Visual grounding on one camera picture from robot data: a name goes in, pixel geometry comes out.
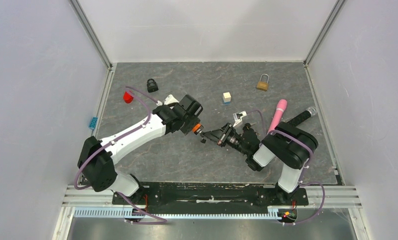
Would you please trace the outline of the orange black padlock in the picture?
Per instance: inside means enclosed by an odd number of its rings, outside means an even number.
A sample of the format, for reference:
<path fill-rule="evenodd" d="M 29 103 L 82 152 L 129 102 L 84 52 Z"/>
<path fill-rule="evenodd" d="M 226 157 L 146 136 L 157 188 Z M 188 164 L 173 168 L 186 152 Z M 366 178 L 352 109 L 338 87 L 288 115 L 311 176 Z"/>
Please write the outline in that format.
<path fill-rule="evenodd" d="M 195 126 L 193 127 L 192 132 L 193 132 L 195 135 L 197 135 L 197 134 L 199 134 L 199 133 L 202 132 L 202 129 L 203 129 L 203 126 L 202 126 L 200 123 L 198 123 L 197 125 L 195 125 Z"/>

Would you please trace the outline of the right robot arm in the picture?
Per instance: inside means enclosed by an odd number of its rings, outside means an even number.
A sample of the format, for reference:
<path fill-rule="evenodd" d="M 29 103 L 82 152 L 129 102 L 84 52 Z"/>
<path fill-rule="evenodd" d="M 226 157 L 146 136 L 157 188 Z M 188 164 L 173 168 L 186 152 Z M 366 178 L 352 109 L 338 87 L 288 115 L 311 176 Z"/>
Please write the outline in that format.
<path fill-rule="evenodd" d="M 305 164 L 319 146 L 313 135 L 283 121 L 263 139 L 258 138 L 250 123 L 243 125 L 241 133 L 227 123 L 219 129 L 201 131 L 199 135 L 202 143 L 211 140 L 220 147 L 230 146 L 245 155 L 245 162 L 254 171 L 261 171 L 274 158 L 281 160 L 283 168 L 275 185 L 275 196 L 282 204 L 295 198 Z"/>

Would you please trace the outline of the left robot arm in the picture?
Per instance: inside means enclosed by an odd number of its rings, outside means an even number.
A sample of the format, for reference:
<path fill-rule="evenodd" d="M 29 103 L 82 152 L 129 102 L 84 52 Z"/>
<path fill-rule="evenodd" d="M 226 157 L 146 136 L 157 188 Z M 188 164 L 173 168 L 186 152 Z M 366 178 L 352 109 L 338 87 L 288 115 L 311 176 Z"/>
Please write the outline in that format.
<path fill-rule="evenodd" d="M 200 128 L 199 114 L 202 105 L 192 96 L 177 100 L 169 95 L 157 102 L 153 110 L 140 122 L 108 137 L 87 138 L 77 163 L 77 175 L 84 175 L 95 192 L 112 190 L 122 193 L 132 204 L 143 200 L 140 181 L 132 174 L 117 173 L 115 165 L 132 151 L 164 135 L 181 131 L 184 135 Z"/>

